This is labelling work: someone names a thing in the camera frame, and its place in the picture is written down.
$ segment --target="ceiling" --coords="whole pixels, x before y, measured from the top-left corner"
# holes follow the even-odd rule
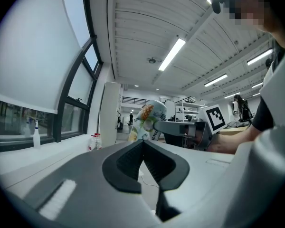
[[[270,48],[270,36],[237,25],[229,14],[214,14],[205,0],[108,0],[108,28],[120,83],[217,101],[239,91],[255,94],[251,87],[266,74],[269,56],[250,66],[247,61]],[[187,43],[161,73],[178,38]],[[217,85],[204,86],[225,73]]]
[[[122,113],[129,113],[130,114],[130,112],[132,112],[133,114],[137,114],[137,113],[139,113],[139,111],[140,111],[140,109],[138,109],[138,108],[130,108],[130,107],[122,106]]]

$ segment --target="snack bag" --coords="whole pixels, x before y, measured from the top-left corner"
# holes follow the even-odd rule
[[[148,101],[135,118],[129,141],[158,140],[161,132],[153,129],[153,124],[157,121],[165,121],[166,112],[167,108],[163,103],[154,100]]]

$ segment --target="spray bottle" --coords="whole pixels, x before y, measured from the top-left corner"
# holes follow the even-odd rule
[[[39,135],[39,130],[38,130],[38,120],[36,120],[35,132],[33,135],[33,143],[34,143],[34,148],[36,149],[40,148],[40,135]]]

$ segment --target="window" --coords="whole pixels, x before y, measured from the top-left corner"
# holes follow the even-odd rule
[[[81,133],[83,131],[83,113],[83,109],[65,104],[61,133]]]
[[[0,152],[33,147],[36,120],[41,144],[87,133],[102,68],[89,1],[21,0],[4,18]]]
[[[53,119],[54,114],[0,101],[0,143],[12,145],[22,141],[33,146],[36,120],[41,143],[53,142]]]
[[[92,70],[95,69],[95,66],[97,64],[97,56],[96,56],[96,53],[95,53],[95,50],[93,47],[90,47],[88,49],[88,51],[86,52],[85,54],[85,57],[91,67]]]
[[[90,38],[86,23],[84,2],[83,0],[64,0],[64,4],[78,43],[82,47]]]
[[[81,63],[73,79],[68,96],[87,104],[92,84],[93,78],[87,72],[83,63]]]

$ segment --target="railing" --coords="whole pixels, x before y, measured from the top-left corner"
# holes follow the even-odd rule
[[[123,97],[123,103],[130,103],[130,104],[138,104],[138,105],[145,105],[149,100],[145,99],[138,99],[138,98],[131,98],[131,97]]]
[[[181,101],[188,102],[188,103],[195,103],[196,102],[195,97],[189,96],[185,99],[182,99],[180,101],[175,102],[175,104],[177,105],[177,103],[181,103]]]

